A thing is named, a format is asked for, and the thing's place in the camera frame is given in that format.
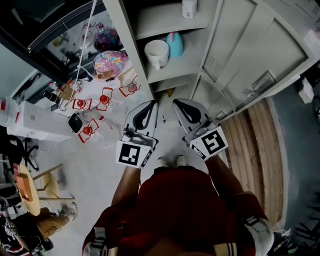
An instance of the vent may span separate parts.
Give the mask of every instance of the vent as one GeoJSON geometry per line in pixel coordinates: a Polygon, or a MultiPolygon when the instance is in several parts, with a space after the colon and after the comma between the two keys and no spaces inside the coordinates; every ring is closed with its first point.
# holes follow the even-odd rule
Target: vent
{"type": "Polygon", "coordinates": [[[215,60],[214,57],[212,57],[212,55],[209,55],[208,59],[206,60],[205,66],[207,66],[206,69],[208,73],[216,78],[219,76],[222,70],[222,66],[215,60]]]}

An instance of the white wall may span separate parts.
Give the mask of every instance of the white wall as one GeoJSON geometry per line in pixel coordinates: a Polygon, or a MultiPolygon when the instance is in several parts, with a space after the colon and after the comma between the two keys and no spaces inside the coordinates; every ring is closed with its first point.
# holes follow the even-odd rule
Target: white wall
{"type": "Polygon", "coordinates": [[[35,69],[0,44],[0,98],[12,92],[35,69]]]}

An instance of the white appliance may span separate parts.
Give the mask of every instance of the white appliance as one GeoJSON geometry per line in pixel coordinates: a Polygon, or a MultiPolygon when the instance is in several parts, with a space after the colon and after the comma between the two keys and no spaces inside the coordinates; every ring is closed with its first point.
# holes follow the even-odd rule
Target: white appliance
{"type": "Polygon", "coordinates": [[[38,140],[62,142],[73,137],[68,117],[43,109],[27,101],[19,105],[16,121],[7,133],[38,140]]]}

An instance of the teal bottle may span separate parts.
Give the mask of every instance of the teal bottle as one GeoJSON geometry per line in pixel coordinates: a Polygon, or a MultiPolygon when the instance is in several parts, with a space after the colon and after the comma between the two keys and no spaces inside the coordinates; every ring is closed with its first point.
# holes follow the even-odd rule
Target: teal bottle
{"type": "Polygon", "coordinates": [[[165,42],[169,45],[169,58],[177,58],[184,53],[184,43],[178,32],[169,33],[165,42]]]}

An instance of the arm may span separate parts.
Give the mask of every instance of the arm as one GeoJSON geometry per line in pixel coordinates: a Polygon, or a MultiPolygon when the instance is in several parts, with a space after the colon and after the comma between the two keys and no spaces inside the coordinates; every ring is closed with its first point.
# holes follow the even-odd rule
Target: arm
{"type": "Polygon", "coordinates": [[[141,169],[129,166],[125,167],[119,185],[115,190],[111,205],[119,203],[134,193],[138,194],[140,175],[141,169]]]}
{"type": "Polygon", "coordinates": [[[215,189],[221,197],[228,198],[244,191],[239,180],[219,156],[209,158],[205,164],[215,189]]]}

